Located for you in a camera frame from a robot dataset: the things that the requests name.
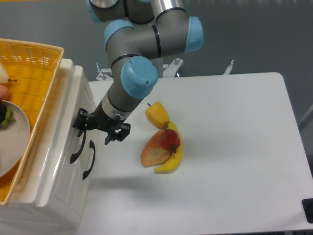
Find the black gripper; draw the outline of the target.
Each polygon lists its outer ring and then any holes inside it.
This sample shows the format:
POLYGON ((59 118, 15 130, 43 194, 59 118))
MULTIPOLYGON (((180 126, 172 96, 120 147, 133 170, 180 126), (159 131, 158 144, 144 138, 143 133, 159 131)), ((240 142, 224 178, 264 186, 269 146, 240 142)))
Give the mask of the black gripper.
POLYGON ((97 129, 108 134, 104 145, 111 141, 123 141, 131 132, 131 125, 123 123, 120 113, 115 111, 110 115, 108 113, 103 110, 101 102, 91 113, 91 117, 87 110, 79 108, 72 124, 72 127, 78 131, 77 137, 80 137, 86 130, 97 129))

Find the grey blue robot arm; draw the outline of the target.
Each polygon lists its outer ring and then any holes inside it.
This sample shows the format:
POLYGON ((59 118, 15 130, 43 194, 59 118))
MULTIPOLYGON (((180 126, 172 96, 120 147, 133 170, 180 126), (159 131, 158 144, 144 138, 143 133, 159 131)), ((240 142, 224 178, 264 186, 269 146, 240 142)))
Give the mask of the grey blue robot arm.
POLYGON ((108 135, 105 143, 122 141, 130 133, 126 119, 158 80, 153 60, 198 50, 204 42, 198 17, 189 16, 181 0, 89 0, 95 21, 107 22, 104 44, 113 83, 96 109, 79 109, 73 128, 108 135))

